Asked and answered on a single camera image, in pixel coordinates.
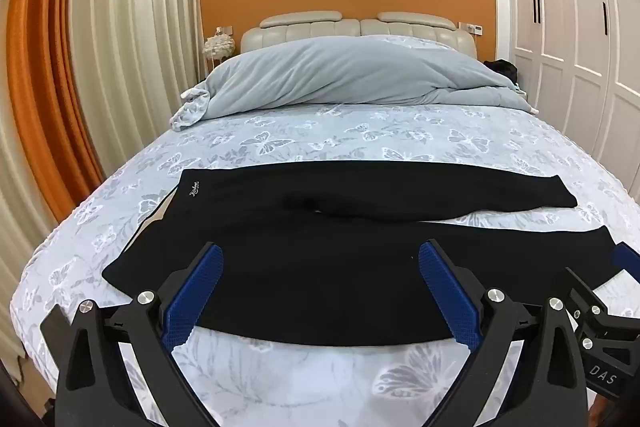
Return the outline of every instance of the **blue gripper pad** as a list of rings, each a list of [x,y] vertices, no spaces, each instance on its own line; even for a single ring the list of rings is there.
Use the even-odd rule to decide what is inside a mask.
[[[165,309],[161,340],[169,353],[189,338],[218,284],[223,264],[221,248],[211,245]]]
[[[635,280],[640,282],[640,255],[628,244],[620,243],[613,249],[613,262],[624,268]]]
[[[420,247],[418,267],[455,340],[474,352],[482,342],[478,309],[429,242]]]

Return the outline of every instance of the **wardrobe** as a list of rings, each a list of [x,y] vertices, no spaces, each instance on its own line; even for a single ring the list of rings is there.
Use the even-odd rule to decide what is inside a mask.
[[[511,0],[511,62],[539,117],[640,201],[640,0]]]

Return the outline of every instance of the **silver screw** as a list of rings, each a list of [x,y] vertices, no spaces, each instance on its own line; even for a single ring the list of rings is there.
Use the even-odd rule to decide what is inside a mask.
[[[560,311],[562,308],[564,308],[564,304],[562,304],[562,301],[556,297],[551,297],[549,299],[549,306],[551,306],[556,311]]]
[[[82,301],[78,306],[80,313],[88,313],[94,309],[94,303],[91,301]]]
[[[138,302],[140,304],[149,304],[149,302],[151,302],[154,297],[154,293],[147,290],[146,292],[142,292],[140,295],[138,295]]]
[[[492,288],[487,293],[489,300],[493,302],[502,302],[504,301],[504,293],[502,293],[498,288]]]

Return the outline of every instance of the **beige leather headboard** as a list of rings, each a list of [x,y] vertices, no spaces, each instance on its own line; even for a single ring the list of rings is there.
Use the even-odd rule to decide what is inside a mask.
[[[269,17],[242,36],[241,53],[282,42],[327,35],[406,35],[442,42],[478,58],[476,42],[449,19],[409,12],[381,12],[377,19],[343,19],[336,11],[286,13]]]

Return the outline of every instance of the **wooden floor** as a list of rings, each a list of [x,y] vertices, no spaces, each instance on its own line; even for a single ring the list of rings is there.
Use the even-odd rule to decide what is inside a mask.
[[[20,365],[24,380],[18,389],[29,406],[41,417],[45,412],[45,402],[55,395],[31,360],[21,360]]]

